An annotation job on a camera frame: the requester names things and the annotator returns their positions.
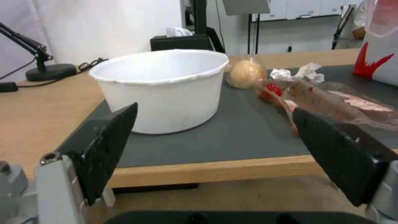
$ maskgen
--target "bowl rim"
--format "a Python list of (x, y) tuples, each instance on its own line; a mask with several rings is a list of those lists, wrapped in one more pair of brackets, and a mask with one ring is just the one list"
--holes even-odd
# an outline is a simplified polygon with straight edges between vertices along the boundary
[[(215, 55), (215, 56), (225, 59), (225, 62), (214, 69), (211, 69), (211, 70), (208, 70), (208, 71), (205, 71), (202, 73), (197, 73), (197, 74), (187, 75), (187, 76), (182, 76), (182, 77), (176, 77), (176, 78), (172, 78), (172, 79), (157, 79), (157, 80), (148, 80), (148, 81), (122, 81), (122, 80), (117, 80), (117, 79), (103, 78), (103, 77), (99, 77), (99, 76), (95, 75), (95, 73), (98, 72), (98, 70), (102, 69), (103, 67), (105, 67), (111, 63), (114, 63), (116, 61), (125, 60), (126, 58), (129, 58), (131, 56), (143, 55), (143, 54), (153, 54), (153, 53), (168, 53), (168, 52), (169, 53), (193, 52), (193, 53), (212, 54), (212, 55)], [(156, 85), (169, 84), (169, 83), (179, 83), (179, 82), (183, 82), (183, 81), (187, 81), (187, 80), (195, 80), (198, 78), (215, 75), (215, 74), (221, 72), (228, 64), (229, 64), (228, 56), (224, 53), (209, 51), (209, 50), (173, 49), (173, 50), (164, 50), (164, 51), (149, 51), (149, 52), (143, 52), (143, 53), (135, 53), (135, 54), (125, 55), (122, 57), (113, 58), (113, 59), (104, 61), (104, 62), (96, 65), (95, 67), (93, 67), (92, 69), (89, 70), (88, 74), (91, 77), (93, 77), (96, 81), (104, 82), (104, 83), (156, 86)]]

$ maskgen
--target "white bowl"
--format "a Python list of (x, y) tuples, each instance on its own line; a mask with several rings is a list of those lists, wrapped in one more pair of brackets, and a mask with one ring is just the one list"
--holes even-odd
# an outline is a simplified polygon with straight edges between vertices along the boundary
[(134, 132), (165, 134), (215, 114), (227, 64), (228, 57), (214, 51), (153, 51), (105, 61), (89, 74), (112, 112), (138, 103)]

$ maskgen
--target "black cutting mat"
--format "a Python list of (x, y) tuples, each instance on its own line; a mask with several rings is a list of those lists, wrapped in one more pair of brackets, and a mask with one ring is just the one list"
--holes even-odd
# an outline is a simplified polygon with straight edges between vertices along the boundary
[[(295, 74), (298, 69), (291, 69)], [(351, 75), (353, 65), (323, 67), (327, 81), (349, 85), (358, 92), (398, 108), (398, 88)], [(110, 113), (102, 102), (88, 119)], [(398, 132), (364, 127), (390, 148), (398, 148)], [(204, 124), (179, 133), (131, 133), (118, 167), (200, 163), (309, 154), (293, 136), (283, 109), (264, 103), (253, 90), (223, 83), (217, 113)]]

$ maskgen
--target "floor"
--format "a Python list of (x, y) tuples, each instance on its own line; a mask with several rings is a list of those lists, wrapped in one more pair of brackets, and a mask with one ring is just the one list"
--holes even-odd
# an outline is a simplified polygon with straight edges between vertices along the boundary
[(197, 189), (116, 195), (107, 208), (95, 204), (90, 223), (133, 210), (240, 210), (240, 211), (344, 211), (364, 215), (326, 175), (200, 184)]

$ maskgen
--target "white wall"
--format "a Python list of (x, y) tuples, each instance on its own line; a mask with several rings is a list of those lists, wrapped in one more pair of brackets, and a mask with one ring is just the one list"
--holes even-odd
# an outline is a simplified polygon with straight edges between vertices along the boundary
[[(0, 7), (0, 22), (15, 32), (46, 44), (44, 34), (32, 15), (27, 0), (3, 1)], [(0, 34), (0, 49), (0, 76), (21, 67), (33, 59), (32, 54), (2, 34)], [(2, 79), (1, 82), (24, 80), (26, 79), (25, 72), (34, 67), (36, 67), (36, 63)]]
[(182, 27), (180, 0), (33, 0), (57, 63), (80, 64), (150, 50)]
[[(222, 0), (218, 0), (221, 28), (229, 55), (247, 53), (248, 16), (227, 16)], [(339, 16), (262, 22), (260, 24), (259, 53), (282, 53), (289, 45), (293, 51), (321, 51), (332, 47), (333, 34)], [(219, 22), (215, 0), (207, 0), (207, 25), (213, 27), (219, 37)], [(252, 24), (251, 46), (253, 46)]]

